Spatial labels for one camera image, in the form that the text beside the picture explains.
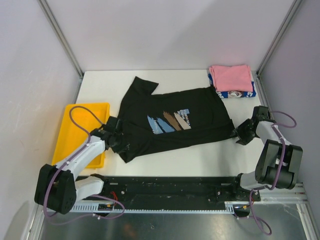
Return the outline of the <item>black printed t-shirt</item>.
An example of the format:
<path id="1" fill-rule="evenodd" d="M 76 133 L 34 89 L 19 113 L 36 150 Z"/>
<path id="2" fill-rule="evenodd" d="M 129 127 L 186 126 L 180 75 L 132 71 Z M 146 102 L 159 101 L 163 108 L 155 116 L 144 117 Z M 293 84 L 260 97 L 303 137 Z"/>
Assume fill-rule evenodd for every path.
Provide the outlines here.
<path id="1" fill-rule="evenodd" d="M 233 121 L 212 87 L 154 94 L 158 85 L 135 77 L 121 101 L 120 143 L 111 149 L 125 163 L 231 138 Z"/>

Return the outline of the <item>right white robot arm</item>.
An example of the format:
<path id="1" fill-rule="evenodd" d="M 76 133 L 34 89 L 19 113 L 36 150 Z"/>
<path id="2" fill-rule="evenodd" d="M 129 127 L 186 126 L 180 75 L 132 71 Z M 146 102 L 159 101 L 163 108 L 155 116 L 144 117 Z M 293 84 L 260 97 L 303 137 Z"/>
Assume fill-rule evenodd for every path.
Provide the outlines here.
<path id="1" fill-rule="evenodd" d="M 295 187 L 303 156 L 300 146 L 290 143 L 274 120 L 253 117 L 231 132 L 237 143 L 245 146 L 255 138 L 264 144 L 255 170 L 238 175 L 239 183 L 230 188 L 231 196 L 242 201 L 249 190 L 288 189 Z"/>

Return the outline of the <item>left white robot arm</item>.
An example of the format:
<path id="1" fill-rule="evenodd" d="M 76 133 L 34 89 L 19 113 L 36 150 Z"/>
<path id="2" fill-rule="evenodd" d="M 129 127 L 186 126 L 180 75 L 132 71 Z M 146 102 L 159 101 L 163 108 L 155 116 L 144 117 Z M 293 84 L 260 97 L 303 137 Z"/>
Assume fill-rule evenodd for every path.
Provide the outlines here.
<path id="1" fill-rule="evenodd" d="M 95 157 L 109 148 L 123 152 L 127 146 L 119 126 L 104 124 L 94 129 L 71 155 L 55 165 L 45 164 L 40 168 L 34 194 L 35 203 L 65 215 L 76 202 L 89 196 L 107 199 L 111 188 L 104 184 L 101 177 L 91 175 L 82 180 L 77 180 L 77 177 Z"/>

